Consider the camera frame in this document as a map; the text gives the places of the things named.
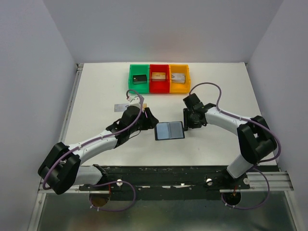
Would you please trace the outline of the gold credit card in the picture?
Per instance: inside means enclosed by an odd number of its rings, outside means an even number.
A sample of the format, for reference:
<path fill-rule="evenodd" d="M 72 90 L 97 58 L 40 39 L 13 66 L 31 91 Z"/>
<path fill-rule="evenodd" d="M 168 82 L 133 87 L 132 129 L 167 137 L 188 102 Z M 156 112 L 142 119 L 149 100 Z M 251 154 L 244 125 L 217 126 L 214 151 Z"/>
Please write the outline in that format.
<path fill-rule="evenodd" d="M 144 111 L 146 107 L 147 107 L 147 104 L 146 104 L 146 103 L 143 103 L 143 104 L 142 104 L 142 111 Z"/>

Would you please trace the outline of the silver credit card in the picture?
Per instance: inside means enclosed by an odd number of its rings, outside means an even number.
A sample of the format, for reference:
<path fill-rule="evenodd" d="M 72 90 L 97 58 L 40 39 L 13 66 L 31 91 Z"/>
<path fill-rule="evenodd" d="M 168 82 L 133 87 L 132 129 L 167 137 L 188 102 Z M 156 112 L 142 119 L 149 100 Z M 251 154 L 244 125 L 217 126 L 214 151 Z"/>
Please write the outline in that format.
<path fill-rule="evenodd" d="M 115 104 L 114 105 L 114 112 L 124 112 L 128 108 L 128 103 L 123 104 Z"/>

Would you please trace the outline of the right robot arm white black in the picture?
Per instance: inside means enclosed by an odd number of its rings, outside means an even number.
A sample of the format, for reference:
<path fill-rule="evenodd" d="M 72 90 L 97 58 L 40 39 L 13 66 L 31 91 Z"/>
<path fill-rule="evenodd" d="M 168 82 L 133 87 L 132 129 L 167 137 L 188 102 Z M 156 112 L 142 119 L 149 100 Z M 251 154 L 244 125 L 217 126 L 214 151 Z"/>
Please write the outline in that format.
<path fill-rule="evenodd" d="M 183 109 L 185 131 L 210 124 L 237 136 L 240 154 L 227 166 L 224 173 L 226 179 L 241 177 L 278 147 L 265 119 L 261 116 L 248 118 L 222 112 L 213 103 L 204 105 L 194 93 L 183 101 L 186 105 Z"/>

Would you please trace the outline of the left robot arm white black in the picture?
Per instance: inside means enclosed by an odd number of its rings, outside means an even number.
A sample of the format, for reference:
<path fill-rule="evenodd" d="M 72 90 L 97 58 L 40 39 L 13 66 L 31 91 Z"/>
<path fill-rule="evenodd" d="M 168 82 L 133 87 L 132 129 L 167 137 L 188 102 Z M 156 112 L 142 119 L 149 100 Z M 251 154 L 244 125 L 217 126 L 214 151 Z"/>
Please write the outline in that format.
<path fill-rule="evenodd" d="M 96 185 L 103 181 L 106 172 L 98 165 L 82 166 L 83 163 L 127 142 L 132 133 L 154 129 L 158 124 L 150 110 L 129 106 L 122 117 L 103 132 L 76 144 L 55 144 L 38 169 L 43 179 L 43 189 L 63 194 L 74 185 Z"/>

